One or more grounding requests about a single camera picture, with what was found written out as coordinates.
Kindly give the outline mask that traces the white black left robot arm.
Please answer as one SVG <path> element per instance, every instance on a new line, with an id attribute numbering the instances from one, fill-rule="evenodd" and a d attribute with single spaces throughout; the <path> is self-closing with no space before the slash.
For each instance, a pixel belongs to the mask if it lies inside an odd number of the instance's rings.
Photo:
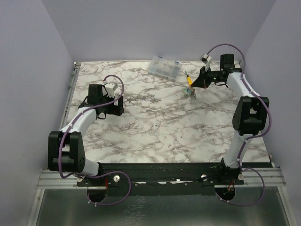
<path id="1" fill-rule="evenodd" d="M 87 175 L 88 181 L 98 186 L 104 174 L 100 164 L 86 159 L 83 137 L 96 120 L 107 115 L 121 116 L 124 112 L 123 97 L 116 97 L 117 83 L 90 84 L 88 95 L 79 105 L 75 117 L 60 131 L 48 136 L 48 169 Z"/>

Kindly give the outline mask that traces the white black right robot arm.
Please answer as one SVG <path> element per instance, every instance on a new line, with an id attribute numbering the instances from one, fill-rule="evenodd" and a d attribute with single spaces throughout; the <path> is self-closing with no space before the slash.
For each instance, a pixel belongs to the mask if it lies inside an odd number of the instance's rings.
<path id="1" fill-rule="evenodd" d="M 226 85 L 239 99 L 232 118 L 234 137 L 216 172 L 217 181 L 227 184 L 233 176 L 236 177 L 240 173 L 242 159 L 250 142 L 263 134 L 269 114 L 269 99 L 254 91 L 246 80 L 243 69 L 235 67 L 233 54 L 221 55 L 218 71 L 211 70 L 212 58 L 208 54 L 204 54 L 200 60 L 205 66 L 200 69 L 192 87 L 206 89 L 212 83 Z"/>

